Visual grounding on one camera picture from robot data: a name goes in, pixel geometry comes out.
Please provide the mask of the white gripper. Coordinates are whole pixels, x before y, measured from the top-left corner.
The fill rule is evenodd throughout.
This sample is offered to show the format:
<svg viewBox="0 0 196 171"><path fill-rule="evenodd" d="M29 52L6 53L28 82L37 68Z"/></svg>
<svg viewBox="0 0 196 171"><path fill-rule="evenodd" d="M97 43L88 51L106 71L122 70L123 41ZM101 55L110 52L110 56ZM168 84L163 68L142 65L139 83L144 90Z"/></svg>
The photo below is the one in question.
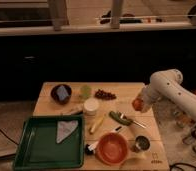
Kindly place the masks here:
<svg viewBox="0 0 196 171"><path fill-rule="evenodd" d="M157 92L150 86L145 86L139 92L138 99L142 101L142 113L146 113L157 101Z"/></svg>

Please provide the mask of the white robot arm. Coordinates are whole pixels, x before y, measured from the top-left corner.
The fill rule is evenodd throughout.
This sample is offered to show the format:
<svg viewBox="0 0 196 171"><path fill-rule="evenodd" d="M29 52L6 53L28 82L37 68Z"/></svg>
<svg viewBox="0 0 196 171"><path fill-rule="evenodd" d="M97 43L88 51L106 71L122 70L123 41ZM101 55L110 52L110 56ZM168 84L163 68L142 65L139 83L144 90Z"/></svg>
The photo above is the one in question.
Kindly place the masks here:
<svg viewBox="0 0 196 171"><path fill-rule="evenodd" d="M161 97L166 97L196 121L196 95L181 86L183 74L178 69L154 72L150 82L143 87L137 99L142 101L145 113Z"/></svg>

